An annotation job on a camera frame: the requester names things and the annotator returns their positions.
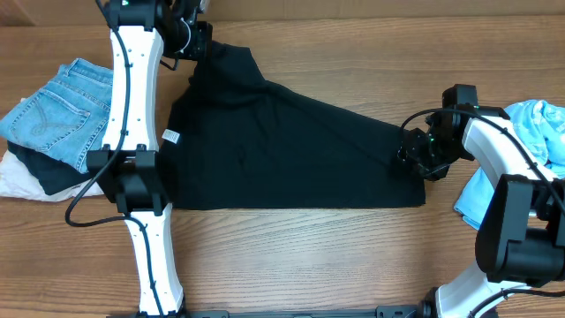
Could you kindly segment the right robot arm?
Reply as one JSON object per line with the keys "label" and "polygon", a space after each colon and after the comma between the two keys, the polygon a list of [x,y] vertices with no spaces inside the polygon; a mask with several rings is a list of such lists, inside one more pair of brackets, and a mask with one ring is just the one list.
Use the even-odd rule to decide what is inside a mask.
{"label": "right robot arm", "polygon": [[398,157],[422,178],[475,160],[494,189],[475,260],[418,304],[418,317],[485,317],[517,294],[561,298],[542,286],[564,278],[564,183],[535,163],[501,108],[457,104],[424,111],[429,128],[400,130]]}

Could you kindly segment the black t-shirt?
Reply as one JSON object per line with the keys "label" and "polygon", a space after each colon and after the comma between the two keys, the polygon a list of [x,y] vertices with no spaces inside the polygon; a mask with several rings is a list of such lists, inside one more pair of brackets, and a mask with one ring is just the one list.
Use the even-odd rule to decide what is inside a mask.
{"label": "black t-shirt", "polygon": [[173,103],[160,153],[175,208],[408,208],[422,178],[397,126],[265,79],[246,47],[214,43]]}

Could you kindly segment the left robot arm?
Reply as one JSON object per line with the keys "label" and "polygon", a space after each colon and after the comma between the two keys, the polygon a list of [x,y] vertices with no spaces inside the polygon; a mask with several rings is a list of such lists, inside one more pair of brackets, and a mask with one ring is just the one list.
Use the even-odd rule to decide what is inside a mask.
{"label": "left robot arm", "polygon": [[87,168],[118,221],[128,228],[139,275],[138,317],[185,317],[171,237],[172,204],[159,169],[155,128],[157,75],[167,59],[198,61],[210,50],[212,26],[202,0],[99,2],[113,55],[111,109],[102,146]]}

